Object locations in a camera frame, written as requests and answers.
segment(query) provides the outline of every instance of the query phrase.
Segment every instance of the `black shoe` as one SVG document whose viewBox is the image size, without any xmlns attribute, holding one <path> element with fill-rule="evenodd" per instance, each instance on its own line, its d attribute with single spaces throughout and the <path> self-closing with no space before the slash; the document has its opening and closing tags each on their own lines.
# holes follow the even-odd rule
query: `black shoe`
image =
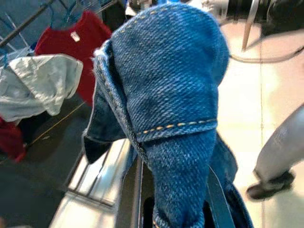
<svg viewBox="0 0 304 228">
<path fill-rule="evenodd" d="M 292 187 L 292 182 L 295 176 L 290 172 L 285 172 L 278 178 L 272 179 L 269 182 L 259 182 L 247 189 L 247 195 L 254 200 L 262 200 L 272 197 L 278 192 L 289 190 Z"/>
</svg>

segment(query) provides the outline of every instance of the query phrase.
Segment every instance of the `blue hanger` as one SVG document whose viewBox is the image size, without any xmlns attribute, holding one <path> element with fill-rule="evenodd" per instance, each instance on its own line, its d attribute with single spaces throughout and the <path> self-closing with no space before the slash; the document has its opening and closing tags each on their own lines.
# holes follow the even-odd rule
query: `blue hanger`
<svg viewBox="0 0 304 228">
<path fill-rule="evenodd" d="M 5 49 L 0 48 L 0 53 L 4 55 L 3 62 L 4 62 L 4 68 L 8 66 L 8 53 Z"/>
<path fill-rule="evenodd" d="M 48 6 L 49 9 L 51 10 L 51 23 L 50 23 L 49 26 L 50 26 L 51 28 L 53 28 L 53 22 L 54 22 L 54 9 L 53 9 L 52 5 L 51 5 L 51 4 L 46 4 L 46 3 L 41 3 L 40 7 L 41 7 L 41 6 Z"/>
</svg>

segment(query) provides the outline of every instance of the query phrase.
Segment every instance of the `red sweater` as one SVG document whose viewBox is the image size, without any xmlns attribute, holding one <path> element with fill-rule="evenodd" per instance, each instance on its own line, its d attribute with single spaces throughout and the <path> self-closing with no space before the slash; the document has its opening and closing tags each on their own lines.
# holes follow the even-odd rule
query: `red sweater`
<svg viewBox="0 0 304 228">
<path fill-rule="evenodd" d="M 81 19 L 68 30 L 47 28 L 35 48 L 36 55 L 67 54 L 83 62 L 77 92 L 92 106 L 95 86 L 93 52 L 111 36 L 110 29 L 92 12 L 85 11 Z"/>
</svg>

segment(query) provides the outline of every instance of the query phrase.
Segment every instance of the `cable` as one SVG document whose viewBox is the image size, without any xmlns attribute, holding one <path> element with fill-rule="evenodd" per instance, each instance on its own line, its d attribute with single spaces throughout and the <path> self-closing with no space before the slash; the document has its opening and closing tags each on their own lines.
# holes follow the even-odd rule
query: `cable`
<svg viewBox="0 0 304 228">
<path fill-rule="evenodd" d="M 298 48 L 296 51 L 289 53 L 287 55 L 281 56 L 281 57 L 276 57 L 276 58 L 242 58 L 239 56 L 235 55 L 229 55 L 230 58 L 232 58 L 235 61 L 242 62 L 242 63 L 279 63 L 279 62 L 284 62 L 287 60 L 290 60 L 297 55 L 299 55 L 302 51 L 304 50 L 304 46 Z"/>
</svg>

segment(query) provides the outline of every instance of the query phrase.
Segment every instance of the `clothing tag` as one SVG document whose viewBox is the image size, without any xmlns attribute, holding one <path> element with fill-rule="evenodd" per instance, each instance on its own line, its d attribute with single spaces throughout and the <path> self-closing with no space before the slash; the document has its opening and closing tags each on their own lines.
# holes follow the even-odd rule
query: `clothing tag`
<svg viewBox="0 0 304 228">
<path fill-rule="evenodd" d="M 80 41 L 80 37 L 78 36 L 78 34 L 74 31 L 74 32 L 71 32 L 71 38 L 73 38 L 73 40 L 75 42 L 78 42 Z"/>
</svg>

